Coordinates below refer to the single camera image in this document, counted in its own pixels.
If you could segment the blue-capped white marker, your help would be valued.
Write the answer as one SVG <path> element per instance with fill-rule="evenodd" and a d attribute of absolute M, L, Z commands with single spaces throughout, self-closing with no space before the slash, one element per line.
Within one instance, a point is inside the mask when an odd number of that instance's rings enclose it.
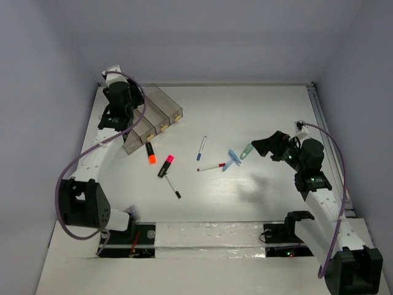
<path fill-rule="evenodd" d="M 201 156 L 202 156 L 202 153 L 203 153 L 203 149 L 204 149 L 204 146 L 206 144 L 206 140 L 207 140 L 207 136 L 204 136 L 203 139 L 202 139 L 202 142 L 200 144 L 200 148 L 199 148 L 198 154 L 197 154 L 197 158 L 196 158 L 197 161 L 200 161 L 200 159 L 201 159 Z"/>

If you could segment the orange highlighter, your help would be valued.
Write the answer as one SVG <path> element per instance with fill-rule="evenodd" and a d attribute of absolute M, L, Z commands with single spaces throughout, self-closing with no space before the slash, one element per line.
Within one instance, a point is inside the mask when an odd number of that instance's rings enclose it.
<path fill-rule="evenodd" d="M 149 163 L 151 165 L 157 163 L 157 158 L 156 158 L 156 155 L 154 153 L 154 149 L 153 149 L 153 146 L 152 146 L 151 142 L 147 142 L 146 143 L 146 151 L 147 151 L 147 156 L 148 156 Z"/>

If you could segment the red-capped white marker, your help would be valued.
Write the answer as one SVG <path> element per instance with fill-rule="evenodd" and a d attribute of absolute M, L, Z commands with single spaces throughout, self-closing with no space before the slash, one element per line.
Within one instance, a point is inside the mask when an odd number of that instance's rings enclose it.
<path fill-rule="evenodd" d="M 214 164 L 214 165 L 210 165 L 210 166 L 206 166 L 206 167 L 199 167 L 199 168 L 197 168 L 197 171 L 213 170 L 216 168 L 222 168 L 224 166 L 225 166 L 225 163 L 218 163 L 218 164 Z"/>

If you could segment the pink highlighter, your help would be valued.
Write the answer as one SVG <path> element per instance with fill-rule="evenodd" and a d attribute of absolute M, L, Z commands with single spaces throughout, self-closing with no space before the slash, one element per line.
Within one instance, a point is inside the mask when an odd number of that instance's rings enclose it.
<path fill-rule="evenodd" d="M 174 156 L 173 155 L 169 155 L 166 158 L 164 164 L 162 165 L 160 171 L 158 172 L 157 176 L 159 178 L 163 178 L 165 176 L 165 174 L 167 173 L 167 171 L 168 171 L 169 167 L 171 166 L 173 160 L 174 160 Z"/>

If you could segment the black-capped white marker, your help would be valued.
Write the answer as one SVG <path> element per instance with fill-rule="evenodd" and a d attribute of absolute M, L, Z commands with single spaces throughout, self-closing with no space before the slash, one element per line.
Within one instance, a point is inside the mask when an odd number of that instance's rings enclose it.
<path fill-rule="evenodd" d="M 165 174 L 165 178 L 166 178 L 166 180 L 167 180 L 169 186 L 171 187 L 171 189 L 172 189 L 173 192 L 175 193 L 176 197 L 177 197 L 178 199 L 180 199 L 180 198 L 181 198 L 181 194 L 180 194 L 180 192 L 178 191 L 177 187 L 175 186 L 173 180 L 170 178 L 169 174 L 166 173 L 166 174 Z"/>

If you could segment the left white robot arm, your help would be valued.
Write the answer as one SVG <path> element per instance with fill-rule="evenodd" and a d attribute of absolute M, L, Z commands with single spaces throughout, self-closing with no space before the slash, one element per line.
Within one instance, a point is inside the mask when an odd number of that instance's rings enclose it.
<path fill-rule="evenodd" d="M 103 94 L 108 100 L 95 144 L 83 152 L 77 170 L 68 178 L 60 176 L 55 189 L 55 208 L 64 231 L 68 226 L 112 230 L 124 243 L 135 238 L 136 228 L 129 213 L 111 208 L 100 182 L 104 179 L 116 153 L 133 128 L 141 121 L 134 110 L 145 104 L 145 94 L 138 83 L 114 71 L 104 74 Z"/>

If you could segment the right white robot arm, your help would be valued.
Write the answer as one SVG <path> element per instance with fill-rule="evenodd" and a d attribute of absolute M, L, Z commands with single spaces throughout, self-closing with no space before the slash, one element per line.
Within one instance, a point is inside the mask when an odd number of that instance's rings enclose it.
<path fill-rule="evenodd" d="M 320 263 L 318 277 L 324 279 L 330 294 L 377 294 L 383 257 L 369 248 L 346 219 L 343 203 L 322 172 L 324 146 L 308 138 L 300 141 L 277 131 L 269 138 L 252 141 L 265 157 L 283 161 L 295 170 L 295 187 L 309 211 L 287 214 L 283 225 L 286 239 L 300 239 Z"/>

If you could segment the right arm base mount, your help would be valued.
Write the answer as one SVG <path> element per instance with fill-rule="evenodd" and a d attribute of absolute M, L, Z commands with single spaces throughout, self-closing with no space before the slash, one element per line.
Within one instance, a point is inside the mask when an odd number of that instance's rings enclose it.
<path fill-rule="evenodd" d="M 281 223 L 264 223 L 259 240 L 265 244 L 268 258 L 295 258 L 313 256 L 310 249 L 295 234 L 296 223 L 314 216 L 308 211 L 292 211 Z"/>

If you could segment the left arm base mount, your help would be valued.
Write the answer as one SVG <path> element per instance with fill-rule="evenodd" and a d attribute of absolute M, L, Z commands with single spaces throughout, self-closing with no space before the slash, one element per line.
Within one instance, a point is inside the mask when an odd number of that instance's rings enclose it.
<path fill-rule="evenodd" d="M 100 258 L 154 258 L 156 223 L 134 222 L 124 232 L 110 230 L 107 244 L 105 238 L 98 245 Z"/>

